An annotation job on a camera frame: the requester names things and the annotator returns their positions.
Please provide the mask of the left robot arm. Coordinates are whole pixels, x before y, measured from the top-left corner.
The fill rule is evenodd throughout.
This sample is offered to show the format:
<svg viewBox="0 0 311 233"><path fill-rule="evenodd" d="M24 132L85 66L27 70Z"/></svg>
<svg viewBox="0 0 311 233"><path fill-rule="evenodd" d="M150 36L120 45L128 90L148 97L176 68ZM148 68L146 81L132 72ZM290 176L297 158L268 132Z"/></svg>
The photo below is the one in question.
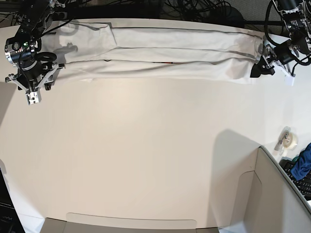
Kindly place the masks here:
<svg viewBox="0 0 311 233"><path fill-rule="evenodd" d="M271 9L279 14L289 39L282 43L274 41L268 32ZM254 64L250 77L274 75L275 69L281 70L286 77L293 79L297 65L311 64L311 2L309 0L272 0L269 2L264 21L265 38L263 55Z"/></svg>

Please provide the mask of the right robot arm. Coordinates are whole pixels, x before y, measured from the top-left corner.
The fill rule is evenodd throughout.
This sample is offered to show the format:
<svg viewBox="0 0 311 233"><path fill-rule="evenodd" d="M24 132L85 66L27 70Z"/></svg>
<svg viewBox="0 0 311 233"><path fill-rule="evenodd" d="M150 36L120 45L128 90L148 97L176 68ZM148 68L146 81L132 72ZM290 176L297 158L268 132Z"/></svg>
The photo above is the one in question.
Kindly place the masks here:
<svg viewBox="0 0 311 233"><path fill-rule="evenodd" d="M19 90L33 92L41 87L51 89L54 77L48 74L64 66L55 63L56 54L41 52L42 36L51 26L55 8L64 8L65 0L24 0L18 12L20 26L14 37L5 43L5 57L17 67L17 74L10 74L5 82L14 82Z"/></svg>

